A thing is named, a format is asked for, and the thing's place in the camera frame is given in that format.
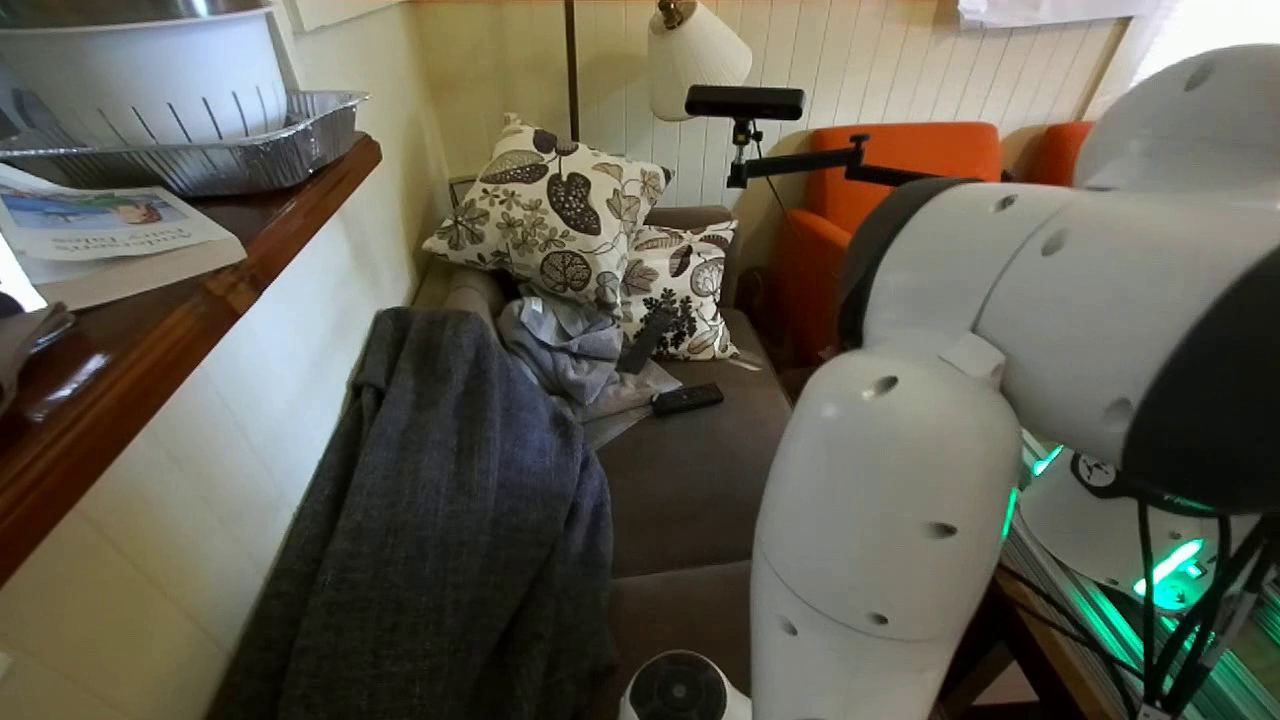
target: pillow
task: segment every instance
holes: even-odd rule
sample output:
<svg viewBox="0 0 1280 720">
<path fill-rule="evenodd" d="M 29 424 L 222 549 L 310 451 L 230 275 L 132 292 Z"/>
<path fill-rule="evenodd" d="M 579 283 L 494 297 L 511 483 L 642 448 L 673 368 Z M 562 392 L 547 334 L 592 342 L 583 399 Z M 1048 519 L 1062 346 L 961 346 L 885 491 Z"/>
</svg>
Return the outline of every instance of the pillow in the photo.
<svg viewBox="0 0 1280 720">
<path fill-rule="evenodd" d="M 615 307 L 620 268 L 662 182 L 659 162 L 558 145 L 507 116 L 487 168 L 423 251 Z"/>
<path fill-rule="evenodd" d="M 721 316 L 721 283 L 731 230 L 736 221 L 696 230 L 654 222 L 640 230 L 615 304 L 615 322 L 624 327 L 629 342 L 636 342 L 642 322 L 662 322 L 668 316 L 673 327 L 654 334 L 652 357 L 721 358 L 736 353 Z"/>
</svg>

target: lamp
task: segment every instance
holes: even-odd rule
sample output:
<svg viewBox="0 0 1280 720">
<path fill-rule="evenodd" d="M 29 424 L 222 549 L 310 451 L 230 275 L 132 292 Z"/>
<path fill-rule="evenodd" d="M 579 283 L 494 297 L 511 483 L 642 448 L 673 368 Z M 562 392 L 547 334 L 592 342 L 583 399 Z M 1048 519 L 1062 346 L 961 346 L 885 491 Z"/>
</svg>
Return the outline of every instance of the lamp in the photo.
<svg viewBox="0 0 1280 720">
<path fill-rule="evenodd" d="M 562 0 L 562 79 L 567 79 L 567 137 L 579 141 L 579 107 L 574 107 L 574 9 Z"/>
<path fill-rule="evenodd" d="M 750 49 L 696 0 L 654 0 L 647 18 L 647 107 L 682 118 L 686 82 L 744 82 Z"/>
</svg>

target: basket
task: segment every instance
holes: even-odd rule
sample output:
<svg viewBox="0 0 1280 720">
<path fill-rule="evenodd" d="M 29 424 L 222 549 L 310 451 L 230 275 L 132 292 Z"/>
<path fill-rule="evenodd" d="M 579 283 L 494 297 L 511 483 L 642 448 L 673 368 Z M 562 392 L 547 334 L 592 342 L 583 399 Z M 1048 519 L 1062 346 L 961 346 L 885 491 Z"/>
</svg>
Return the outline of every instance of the basket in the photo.
<svg viewBox="0 0 1280 720">
<path fill-rule="evenodd" d="M 355 93 L 291 93 L 275 133 L 217 145 L 76 146 L 29 133 L 0 160 L 76 189 L 163 182 L 177 197 L 253 197 L 302 182 L 355 145 Z"/>
<path fill-rule="evenodd" d="M 0 27 L 0 64 L 81 145 L 211 145 L 280 127 L 289 112 L 267 9 Z"/>
</svg>

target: gray blanket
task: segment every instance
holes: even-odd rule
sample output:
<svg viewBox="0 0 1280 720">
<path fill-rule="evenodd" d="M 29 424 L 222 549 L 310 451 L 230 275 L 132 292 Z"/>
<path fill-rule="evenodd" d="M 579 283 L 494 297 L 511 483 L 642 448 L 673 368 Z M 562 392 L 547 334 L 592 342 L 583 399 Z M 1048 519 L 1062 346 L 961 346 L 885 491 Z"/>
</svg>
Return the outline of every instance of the gray blanket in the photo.
<svg viewBox="0 0 1280 720">
<path fill-rule="evenodd" d="M 217 720 L 567 720 L 605 664 L 608 483 L 469 312 L 378 312 Z"/>
</svg>

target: wooden shelf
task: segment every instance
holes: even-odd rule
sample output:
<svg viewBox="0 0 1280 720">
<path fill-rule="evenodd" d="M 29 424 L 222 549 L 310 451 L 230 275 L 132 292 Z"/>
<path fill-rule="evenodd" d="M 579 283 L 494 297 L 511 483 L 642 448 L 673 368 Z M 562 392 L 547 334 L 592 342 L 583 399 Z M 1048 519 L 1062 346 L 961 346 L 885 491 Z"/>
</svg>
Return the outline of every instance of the wooden shelf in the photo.
<svg viewBox="0 0 1280 720">
<path fill-rule="evenodd" d="M 0 414 L 0 582 L 374 162 L 378 145 L 359 137 L 298 189 L 198 198 L 198 212 L 243 240 L 243 263 L 76 312 L 76 327 L 25 368 L 19 396 Z"/>
</svg>

